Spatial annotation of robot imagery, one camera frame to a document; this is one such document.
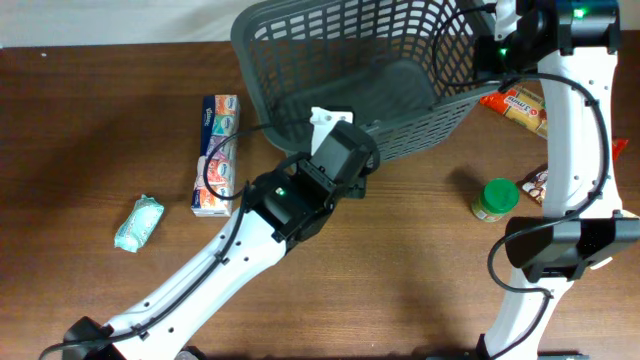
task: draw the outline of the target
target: wooden table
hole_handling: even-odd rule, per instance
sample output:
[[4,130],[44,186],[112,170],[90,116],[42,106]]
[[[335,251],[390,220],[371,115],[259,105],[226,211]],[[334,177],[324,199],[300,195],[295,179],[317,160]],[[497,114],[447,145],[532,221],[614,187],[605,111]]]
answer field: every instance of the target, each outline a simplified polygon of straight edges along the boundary
[[[626,208],[640,213],[639,33],[625,35],[614,133]],[[239,94],[256,123],[229,44],[0,52],[0,358],[34,359],[77,319],[126,310],[173,274],[226,219],[189,209],[205,94]],[[242,139],[238,178],[283,153]],[[192,338],[211,356],[416,356],[470,349],[503,292],[486,255],[505,221],[469,211],[482,184],[520,180],[546,161],[545,141],[478,106],[442,145],[384,164],[361,201],[250,282]],[[138,254],[113,248],[140,194],[166,212]],[[522,197],[516,215],[539,215]],[[640,353],[640,246],[589,272],[566,295],[540,349],[594,359]],[[498,267],[508,276],[501,255]]]

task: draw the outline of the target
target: orange snack bag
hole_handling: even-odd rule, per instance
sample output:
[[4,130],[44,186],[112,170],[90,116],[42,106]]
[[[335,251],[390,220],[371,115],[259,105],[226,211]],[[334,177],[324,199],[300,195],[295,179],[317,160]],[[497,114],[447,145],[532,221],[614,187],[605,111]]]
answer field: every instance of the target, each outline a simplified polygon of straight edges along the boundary
[[506,116],[528,130],[547,138],[547,111],[544,99],[529,90],[515,86],[506,94],[494,93],[480,103]]

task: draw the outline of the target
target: green jar lid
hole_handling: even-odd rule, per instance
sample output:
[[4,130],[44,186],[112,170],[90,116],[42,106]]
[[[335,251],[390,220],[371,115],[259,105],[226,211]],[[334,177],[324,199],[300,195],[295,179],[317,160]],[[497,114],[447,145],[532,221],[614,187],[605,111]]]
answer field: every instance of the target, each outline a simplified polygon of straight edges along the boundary
[[511,211],[520,200],[516,184],[507,179],[493,179],[482,191],[482,206],[496,215]]

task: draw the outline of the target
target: gray plastic basket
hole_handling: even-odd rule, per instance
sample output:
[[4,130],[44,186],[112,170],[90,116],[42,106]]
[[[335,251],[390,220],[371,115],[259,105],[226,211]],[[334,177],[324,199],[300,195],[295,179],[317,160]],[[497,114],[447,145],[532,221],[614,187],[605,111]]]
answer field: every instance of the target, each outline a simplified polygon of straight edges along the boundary
[[[434,84],[431,41],[459,8],[481,0],[270,0],[246,9],[231,41],[260,123],[311,116],[311,107],[351,107],[382,161],[447,138],[495,87]],[[441,38],[438,69],[448,81],[473,77],[473,43],[492,33],[479,13],[454,20]],[[309,151],[307,127],[265,131],[287,153]]]

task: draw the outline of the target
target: light green package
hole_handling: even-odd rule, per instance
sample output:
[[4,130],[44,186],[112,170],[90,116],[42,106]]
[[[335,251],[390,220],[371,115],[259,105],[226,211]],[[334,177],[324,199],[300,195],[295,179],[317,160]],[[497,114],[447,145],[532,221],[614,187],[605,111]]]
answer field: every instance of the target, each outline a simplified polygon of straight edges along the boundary
[[136,201],[127,221],[118,229],[114,246],[126,251],[138,252],[156,228],[163,212],[164,206],[158,204],[153,198],[142,195],[142,198]]

